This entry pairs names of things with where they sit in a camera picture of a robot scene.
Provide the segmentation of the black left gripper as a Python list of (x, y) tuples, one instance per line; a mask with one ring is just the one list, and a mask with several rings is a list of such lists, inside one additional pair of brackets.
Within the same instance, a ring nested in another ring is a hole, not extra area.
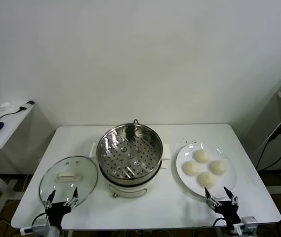
[(78, 202), (78, 188), (75, 188), (72, 198), (66, 202), (52, 203), (55, 193), (56, 190), (53, 190), (44, 201), (45, 212), (51, 226), (61, 226), (64, 215), (70, 213), (71, 207), (74, 207)]

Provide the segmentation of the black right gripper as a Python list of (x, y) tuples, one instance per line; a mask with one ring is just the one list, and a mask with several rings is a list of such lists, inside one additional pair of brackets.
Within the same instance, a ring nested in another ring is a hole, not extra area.
[(230, 199), (230, 201), (216, 201), (213, 199), (206, 187), (204, 187), (206, 204), (215, 211), (217, 214), (221, 214), (226, 221), (226, 225), (229, 229), (233, 228), (233, 224), (241, 222), (240, 217), (237, 214), (238, 211), (238, 197), (234, 196), (233, 193), (224, 187), (224, 190)]

